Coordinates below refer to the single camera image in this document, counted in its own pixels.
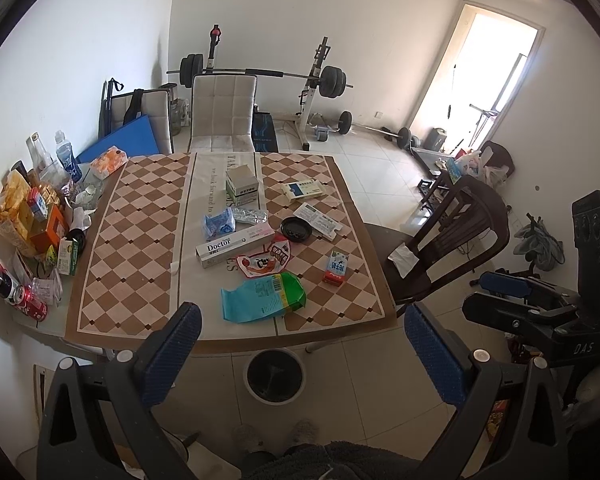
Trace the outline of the grey fuzzy slipper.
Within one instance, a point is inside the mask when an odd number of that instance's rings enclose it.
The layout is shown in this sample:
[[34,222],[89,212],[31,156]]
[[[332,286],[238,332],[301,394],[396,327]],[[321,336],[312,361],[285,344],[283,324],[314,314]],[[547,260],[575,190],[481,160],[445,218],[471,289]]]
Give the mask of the grey fuzzy slipper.
[[248,455],[265,450],[262,437],[256,428],[250,425],[240,425],[232,430],[234,445],[242,455]]
[[320,430],[309,419],[301,419],[291,429],[289,446],[314,445],[317,442]]

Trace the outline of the red white snack wrapper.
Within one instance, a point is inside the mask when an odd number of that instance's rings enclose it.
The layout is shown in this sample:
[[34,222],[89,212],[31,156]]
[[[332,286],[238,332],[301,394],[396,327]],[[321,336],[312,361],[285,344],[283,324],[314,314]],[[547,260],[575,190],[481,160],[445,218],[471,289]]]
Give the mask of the red white snack wrapper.
[[274,240],[265,252],[259,252],[251,256],[238,256],[236,263],[242,274],[251,280],[252,278],[264,278],[283,272],[290,259],[291,246],[289,240],[281,238],[280,240]]

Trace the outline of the blue label water bottle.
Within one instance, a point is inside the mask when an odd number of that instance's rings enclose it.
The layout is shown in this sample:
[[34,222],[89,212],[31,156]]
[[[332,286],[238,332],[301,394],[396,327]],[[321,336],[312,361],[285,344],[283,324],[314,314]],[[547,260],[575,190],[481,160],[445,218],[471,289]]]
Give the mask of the blue label water bottle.
[[56,155],[61,166],[64,167],[65,172],[71,177],[74,183],[80,182],[83,174],[79,163],[76,161],[76,156],[74,156],[71,142],[62,130],[55,132],[55,141]]

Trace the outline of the yellow snack bag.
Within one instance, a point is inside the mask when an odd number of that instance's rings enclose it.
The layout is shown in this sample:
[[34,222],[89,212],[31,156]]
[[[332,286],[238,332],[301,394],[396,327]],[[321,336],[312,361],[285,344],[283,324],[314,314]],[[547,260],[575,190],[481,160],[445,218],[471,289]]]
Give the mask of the yellow snack bag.
[[17,170],[9,171],[0,194],[0,235],[24,256],[38,253],[30,240],[33,214],[27,202],[31,187]]

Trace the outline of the orange box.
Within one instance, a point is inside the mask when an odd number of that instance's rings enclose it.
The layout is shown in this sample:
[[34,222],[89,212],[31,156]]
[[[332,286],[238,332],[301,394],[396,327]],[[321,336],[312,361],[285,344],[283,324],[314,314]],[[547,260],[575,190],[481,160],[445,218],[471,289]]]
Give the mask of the orange box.
[[56,204],[50,207],[47,219],[35,220],[32,224],[30,242],[38,254],[45,254],[48,248],[58,248],[60,240],[69,231],[64,215]]

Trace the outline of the green white drink carton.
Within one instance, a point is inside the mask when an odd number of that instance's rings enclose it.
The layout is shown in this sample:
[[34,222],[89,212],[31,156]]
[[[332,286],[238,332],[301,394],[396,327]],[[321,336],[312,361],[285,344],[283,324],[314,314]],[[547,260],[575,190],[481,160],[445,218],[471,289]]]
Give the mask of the green white drink carton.
[[59,242],[57,255],[57,270],[61,275],[73,275],[78,264],[79,243],[70,238],[63,238]]

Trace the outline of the red blue small carton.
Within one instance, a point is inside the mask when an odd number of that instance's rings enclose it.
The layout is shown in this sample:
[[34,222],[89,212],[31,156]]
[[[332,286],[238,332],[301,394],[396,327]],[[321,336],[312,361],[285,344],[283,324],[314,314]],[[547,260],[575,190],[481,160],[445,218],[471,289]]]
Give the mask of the red blue small carton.
[[344,252],[333,250],[327,260],[323,281],[339,286],[346,280],[349,256]]

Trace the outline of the teal green snack bag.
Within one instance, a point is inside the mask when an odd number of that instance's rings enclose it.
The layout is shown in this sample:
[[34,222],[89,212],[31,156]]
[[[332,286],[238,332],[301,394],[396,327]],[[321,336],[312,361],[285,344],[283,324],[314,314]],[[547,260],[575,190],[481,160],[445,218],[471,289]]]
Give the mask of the teal green snack bag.
[[306,305],[300,280],[287,271],[253,278],[234,290],[221,290],[225,321],[245,324],[275,318]]

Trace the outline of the orange white tissue pack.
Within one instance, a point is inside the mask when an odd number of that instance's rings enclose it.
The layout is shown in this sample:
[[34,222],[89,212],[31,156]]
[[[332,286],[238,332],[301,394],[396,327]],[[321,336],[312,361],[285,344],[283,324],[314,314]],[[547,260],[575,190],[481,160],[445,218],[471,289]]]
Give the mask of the orange white tissue pack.
[[124,166],[128,160],[128,155],[125,151],[120,150],[120,148],[117,148],[116,146],[112,146],[99,157],[92,160],[90,162],[90,167],[94,176],[102,181]]

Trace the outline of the black round plastic lid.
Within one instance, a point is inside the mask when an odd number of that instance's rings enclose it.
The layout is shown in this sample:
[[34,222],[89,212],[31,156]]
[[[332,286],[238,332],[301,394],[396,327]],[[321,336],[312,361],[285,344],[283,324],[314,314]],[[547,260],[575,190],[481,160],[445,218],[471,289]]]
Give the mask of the black round plastic lid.
[[304,243],[312,235],[313,229],[306,220],[291,216],[280,222],[279,231],[291,243]]

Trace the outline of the white green medicine box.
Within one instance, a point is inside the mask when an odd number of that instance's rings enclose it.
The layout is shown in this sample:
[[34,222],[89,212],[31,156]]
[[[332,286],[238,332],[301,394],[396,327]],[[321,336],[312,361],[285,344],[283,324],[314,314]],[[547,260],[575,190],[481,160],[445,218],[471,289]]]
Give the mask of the white green medicine box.
[[259,181],[248,165],[233,167],[226,172],[225,192],[233,206],[245,206],[258,199]]

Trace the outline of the silver foil blister pack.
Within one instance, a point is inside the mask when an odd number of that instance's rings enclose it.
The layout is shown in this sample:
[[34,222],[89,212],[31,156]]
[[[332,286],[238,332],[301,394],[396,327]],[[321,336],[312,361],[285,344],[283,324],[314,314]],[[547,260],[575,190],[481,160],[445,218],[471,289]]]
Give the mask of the silver foil blister pack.
[[236,223],[247,226],[268,222],[268,213],[262,209],[232,207],[232,214]]

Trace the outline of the blue plastic wrapper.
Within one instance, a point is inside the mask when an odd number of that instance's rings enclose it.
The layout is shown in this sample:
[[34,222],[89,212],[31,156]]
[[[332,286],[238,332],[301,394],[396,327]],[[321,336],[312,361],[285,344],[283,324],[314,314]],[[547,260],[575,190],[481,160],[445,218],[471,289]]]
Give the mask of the blue plastic wrapper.
[[223,209],[218,214],[206,214],[202,219],[202,229],[206,240],[234,233],[236,221],[232,207]]

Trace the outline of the white Doctor toothpaste box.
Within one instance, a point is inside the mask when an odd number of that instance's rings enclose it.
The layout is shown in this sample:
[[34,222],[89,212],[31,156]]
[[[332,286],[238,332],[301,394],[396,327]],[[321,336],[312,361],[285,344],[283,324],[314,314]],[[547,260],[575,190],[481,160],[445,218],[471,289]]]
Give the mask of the white Doctor toothpaste box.
[[196,255],[200,264],[208,268],[265,246],[274,236],[275,231],[268,223],[260,223],[205,242],[196,247]]

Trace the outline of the dark brown wooden chair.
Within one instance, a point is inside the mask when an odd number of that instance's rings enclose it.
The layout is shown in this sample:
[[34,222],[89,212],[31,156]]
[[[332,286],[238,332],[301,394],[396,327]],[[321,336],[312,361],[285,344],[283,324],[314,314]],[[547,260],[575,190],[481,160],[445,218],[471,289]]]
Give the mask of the dark brown wooden chair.
[[[396,315],[402,316],[409,304],[423,300],[457,278],[475,270],[499,254],[509,242],[509,226],[504,200],[489,185],[469,176],[453,184],[439,207],[413,236],[397,230],[366,224],[373,248],[385,274]],[[493,244],[433,281],[428,271],[436,263],[485,232],[495,235]],[[414,266],[400,275],[390,254],[401,246],[416,258]]]

